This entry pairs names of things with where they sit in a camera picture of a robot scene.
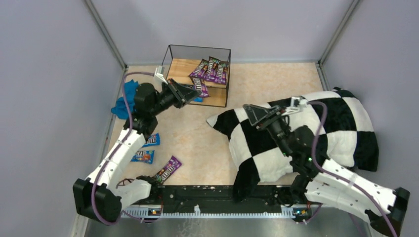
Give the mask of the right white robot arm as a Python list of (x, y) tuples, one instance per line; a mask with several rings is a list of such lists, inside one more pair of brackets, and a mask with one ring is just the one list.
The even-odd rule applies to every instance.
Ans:
[(319, 133), (304, 125), (291, 131), (285, 116), (305, 109), (304, 104), (271, 107), (245, 104), (252, 126), (267, 130), (297, 171), (290, 193), (295, 202), (328, 205), (369, 223), (388, 237), (400, 235), (410, 192), (375, 184), (316, 150)]

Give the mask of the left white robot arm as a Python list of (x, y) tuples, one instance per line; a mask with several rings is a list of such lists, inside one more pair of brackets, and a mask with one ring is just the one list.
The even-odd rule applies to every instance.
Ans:
[(118, 186), (123, 172), (157, 127), (157, 115), (171, 106), (180, 109), (199, 95), (200, 91), (184, 87), (173, 79), (163, 82), (161, 91), (151, 83), (140, 84), (133, 97), (133, 111), (117, 142), (93, 172), (73, 184), (76, 212), (113, 225), (127, 207), (148, 198), (152, 183), (142, 178)]

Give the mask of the purple brown candy bag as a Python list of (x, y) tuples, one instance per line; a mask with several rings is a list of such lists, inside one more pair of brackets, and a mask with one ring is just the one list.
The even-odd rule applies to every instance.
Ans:
[(220, 63), (219, 59), (211, 57), (211, 56), (209, 57), (208, 68), (205, 72), (204, 80), (212, 81), (212, 82), (215, 81), (216, 70), (219, 63)]

